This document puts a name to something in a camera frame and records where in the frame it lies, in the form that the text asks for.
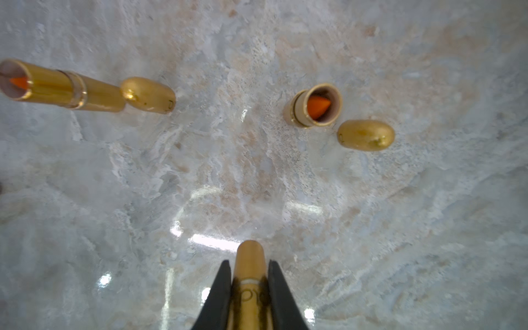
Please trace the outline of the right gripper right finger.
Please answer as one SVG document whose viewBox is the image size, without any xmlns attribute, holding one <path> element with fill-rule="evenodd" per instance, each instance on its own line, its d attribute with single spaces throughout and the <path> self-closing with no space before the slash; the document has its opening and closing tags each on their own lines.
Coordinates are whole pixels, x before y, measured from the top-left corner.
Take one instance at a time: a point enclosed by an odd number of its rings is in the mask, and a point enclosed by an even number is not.
<svg viewBox="0 0 528 330">
<path fill-rule="evenodd" d="M 268 288 L 275 330 L 309 330 L 277 261 L 268 265 Z"/>
</svg>

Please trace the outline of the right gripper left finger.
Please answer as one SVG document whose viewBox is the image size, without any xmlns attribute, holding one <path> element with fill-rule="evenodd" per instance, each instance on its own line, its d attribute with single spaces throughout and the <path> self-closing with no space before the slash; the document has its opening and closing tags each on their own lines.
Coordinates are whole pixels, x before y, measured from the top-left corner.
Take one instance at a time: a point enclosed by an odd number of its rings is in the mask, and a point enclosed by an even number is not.
<svg viewBox="0 0 528 330">
<path fill-rule="evenodd" d="M 221 262 L 217 275 L 192 330 L 225 330 L 228 324 L 232 272 L 228 260 Z"/>
</svg>

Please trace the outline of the gold lipstick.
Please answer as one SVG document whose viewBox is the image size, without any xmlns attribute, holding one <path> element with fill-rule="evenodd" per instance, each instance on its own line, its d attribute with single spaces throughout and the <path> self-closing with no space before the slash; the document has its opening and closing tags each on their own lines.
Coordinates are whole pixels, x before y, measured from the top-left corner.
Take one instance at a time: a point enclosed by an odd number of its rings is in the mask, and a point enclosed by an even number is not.
<svg viewBox="0 0 528 330">
<path fill-rule="evenodd" d="M 52 70 L 15 59 L 1 62 L 1 92 L 18 102 L 71 110 L 115 113 L 125 108 L 117 86 L 73 71 Z"/>
<path fill-rule="evenodd" d="M 268 267 L 262 245 L 244 241 L 237 249 L 227 328 L 272 329 Z"/>
<path fill-rule="evenodd" d="M 308 129 L 332 125 L 342 111 L 342 95 L 329 83 L 298 92 L 285 106 L 287 124 Z"/>
</svg>

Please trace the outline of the gold lipstick cap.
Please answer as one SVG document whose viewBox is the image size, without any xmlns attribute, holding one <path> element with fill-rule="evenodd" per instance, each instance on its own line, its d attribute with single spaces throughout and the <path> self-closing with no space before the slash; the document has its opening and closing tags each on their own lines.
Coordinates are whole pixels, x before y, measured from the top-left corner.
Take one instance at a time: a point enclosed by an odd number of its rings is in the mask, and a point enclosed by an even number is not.
<svg viewBox="0 0 528 330">
<path fill-rule="evenodd" d="M 340 125 L 337 138 L 348 149 L 382 151 L 395 141 L 395 130 L 377 120 L 348 120 Z"/>
<path fill-rule="evenodd" d="M 141 111 L 169 114 L 176 106 L 175 92 L 151 79 L 127 78 L 121 82 L 120 91 L 126 103 Z"/>
</svg>

